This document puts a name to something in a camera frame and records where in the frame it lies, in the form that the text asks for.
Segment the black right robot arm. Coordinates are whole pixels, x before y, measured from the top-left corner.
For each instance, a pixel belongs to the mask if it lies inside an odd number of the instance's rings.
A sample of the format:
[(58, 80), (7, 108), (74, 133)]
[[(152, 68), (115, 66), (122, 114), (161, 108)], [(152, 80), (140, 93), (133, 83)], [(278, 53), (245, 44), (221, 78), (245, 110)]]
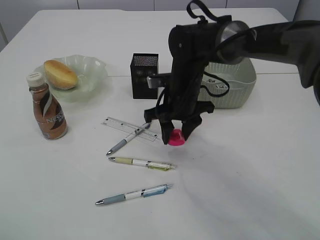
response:
[(199, 101), (202, 77), (209, 63), (235, 65), (253, 58), (295, 65), (301, 85), (320, 96), (320, 23), (303, 20), (248, 27), (242, 21), (177, 25), (169, 33), (170, 73), (152, 75), (148, 83), (163, 90), (156, 106), (144, 112), (146, 122), (158, 120), (168, 144), (173, 121), (182, 122), (187, 139), (202, 123), (201, 114), (214, 106)]

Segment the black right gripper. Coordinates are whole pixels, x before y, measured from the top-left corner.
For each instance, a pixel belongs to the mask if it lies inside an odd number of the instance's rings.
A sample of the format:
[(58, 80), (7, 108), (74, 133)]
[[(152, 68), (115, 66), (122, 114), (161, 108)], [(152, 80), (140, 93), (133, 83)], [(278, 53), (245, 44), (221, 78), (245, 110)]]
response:
[(144, 111), (144, 120), (150, 123), (159, 120), (161, 137), (169, 143), (175, 129), (171, 120), (182, 121), (181, 132), (185, 140), (202, 123), (201, 113), (212, 113), (215, 109), (210, 101), (198, 101), (205, 68), (190, 68), (185, 72), (171, 72), (170, 80), (161, 92), (156, 106)]

